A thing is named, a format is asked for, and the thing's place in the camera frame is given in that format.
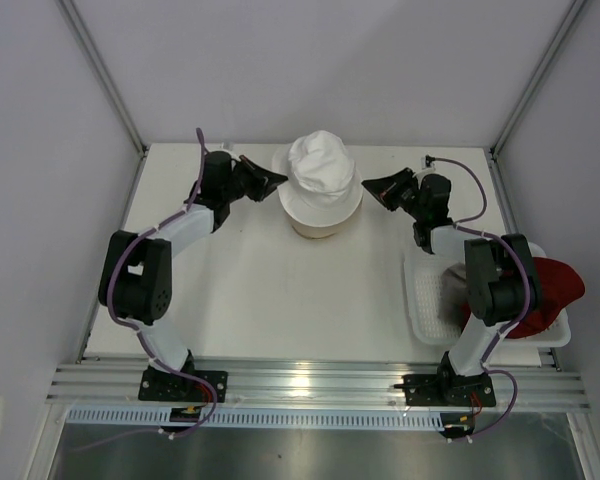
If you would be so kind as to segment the white bucket hat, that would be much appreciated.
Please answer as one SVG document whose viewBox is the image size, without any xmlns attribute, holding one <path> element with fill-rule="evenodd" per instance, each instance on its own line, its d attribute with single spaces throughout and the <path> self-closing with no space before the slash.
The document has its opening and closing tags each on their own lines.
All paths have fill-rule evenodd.
<svg viewBox="0 0 600 480">
<path fill-rule="evenodd" d="M 342 222 L 363 198 L 356 161 L 340 137 L 318 130 L 279 147 L 271 161 L 288 181 L 278 187 L 285 213 L 309 226 Z"/>
</svg>

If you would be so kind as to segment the beige bucket hat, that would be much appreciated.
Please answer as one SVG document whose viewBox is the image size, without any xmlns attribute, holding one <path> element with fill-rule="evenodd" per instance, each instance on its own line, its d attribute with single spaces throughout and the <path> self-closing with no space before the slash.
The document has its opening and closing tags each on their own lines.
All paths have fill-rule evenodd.
<svg viewBox="0 0 600 480">
<path fill-rule="evenodd" d="M 309 226 L 288 216 L 288 221 L 296 234 L 308 240 L 322 240 L 338 235 L 352 227 L 360 217 L 363 201 L 360 201 L 353 213 L 342 222 L 330 226 Z"/>
</svg>

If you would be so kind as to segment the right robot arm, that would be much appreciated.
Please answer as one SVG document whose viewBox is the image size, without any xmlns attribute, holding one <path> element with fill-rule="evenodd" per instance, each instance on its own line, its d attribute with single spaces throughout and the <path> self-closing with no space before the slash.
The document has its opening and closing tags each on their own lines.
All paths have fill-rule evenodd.
<svg viewBox="0 0 600 480">
<path fill-rule="evenodd" d="M 469 320 L 435 374 L 404 377 L 400 387 L 407 403 L 462 406 L 477 396 L 494 405 L 489 360 L 542 298 L 525 236 L 500 237 L 461 226 L 449 215 L 450 180 L 432 169 L 416 174 L 405 168 L 362 185 L 385 209 L 402 209 L 413 218 L 414 241 L 425 253 L 465 267 Z"/>
</svg>

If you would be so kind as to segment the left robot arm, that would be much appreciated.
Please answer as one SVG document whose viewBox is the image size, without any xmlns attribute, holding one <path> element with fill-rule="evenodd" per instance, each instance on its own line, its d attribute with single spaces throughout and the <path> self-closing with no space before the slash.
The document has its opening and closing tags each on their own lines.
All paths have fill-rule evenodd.
<svg viewBox="0 0 600 480">
<path fill-rule="evenodd" d="M 134 332 L 148 356 L 138 397 L 142 401 L 214 402 L 222 372 L 200 372 L 190 349 L 168 317 L 173 263 L 195 242 L 215 233 L 232 203 L 262 202 L 287 176 L 225 150 L 201 153 L 198 178 L 179 209 L 141 232 L 112 234 L 101 274 L 98 301 L 119 326 Z"/>
</svg>

